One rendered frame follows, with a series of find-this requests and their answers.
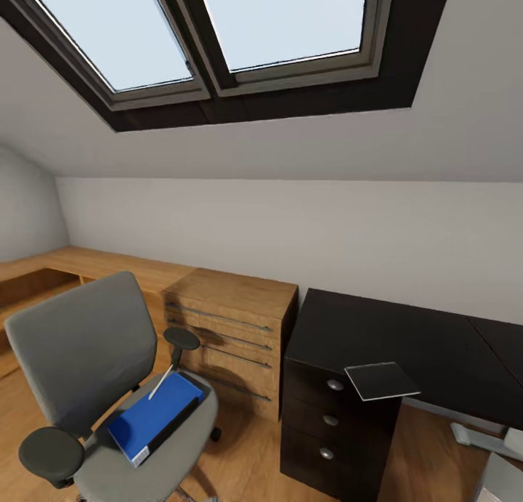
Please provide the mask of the notebook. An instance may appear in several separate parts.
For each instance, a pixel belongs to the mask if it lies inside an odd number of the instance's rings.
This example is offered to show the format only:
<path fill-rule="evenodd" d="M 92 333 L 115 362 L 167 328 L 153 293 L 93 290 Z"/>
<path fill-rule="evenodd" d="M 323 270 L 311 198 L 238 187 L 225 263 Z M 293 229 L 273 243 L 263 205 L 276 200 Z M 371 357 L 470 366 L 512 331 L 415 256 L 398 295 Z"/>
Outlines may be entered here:
<path fill-rule="evenodd" d="M 352 366 L 344 370 L 363 402 L 421 393 L 396 362 Z"/>

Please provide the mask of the folder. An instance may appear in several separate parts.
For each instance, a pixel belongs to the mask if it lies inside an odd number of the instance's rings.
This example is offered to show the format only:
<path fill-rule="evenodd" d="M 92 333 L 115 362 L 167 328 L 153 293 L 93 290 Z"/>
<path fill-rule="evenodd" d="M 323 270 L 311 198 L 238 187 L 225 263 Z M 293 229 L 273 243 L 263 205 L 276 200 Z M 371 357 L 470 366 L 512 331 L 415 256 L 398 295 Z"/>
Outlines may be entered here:
<path fill-rule="evenodd" d="M 203 391 L 177 372 L 164 377 L 150 399 L 152 391 L 107 426 L 133 468 L 204 399 Z"/>

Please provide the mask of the swivel chair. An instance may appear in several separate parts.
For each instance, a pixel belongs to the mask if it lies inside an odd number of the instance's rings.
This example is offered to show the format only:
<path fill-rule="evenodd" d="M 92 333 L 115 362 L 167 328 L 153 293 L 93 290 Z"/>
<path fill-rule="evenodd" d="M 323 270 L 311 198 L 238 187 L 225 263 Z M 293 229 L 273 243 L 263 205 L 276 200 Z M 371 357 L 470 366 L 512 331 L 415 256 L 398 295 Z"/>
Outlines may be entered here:
<path fill-rule="evenodd" d="M 52 425 L 30 433 L 18 456 L 29 472 L 58 490 L 76 484 L 76 502 L 165 502 L 197 463 L 214 427 L 219 401 L 202 376 L 178 371 L 182 350 L 200 347 L 184 328 L 168 327 L 171 368 L 143 386 L 155 364 L 158 337 L 137 279 L 129 271 L 94 280 L 10 316 L 4 322 L 12 351 Z M 111 424 L 174 372 L 204 399 L 150 455 L 133 468 L 108 431 Z M 133 391 L 93 432 L 91 427 Z M 81 442 L 82 440 L 83 442 Z"/>

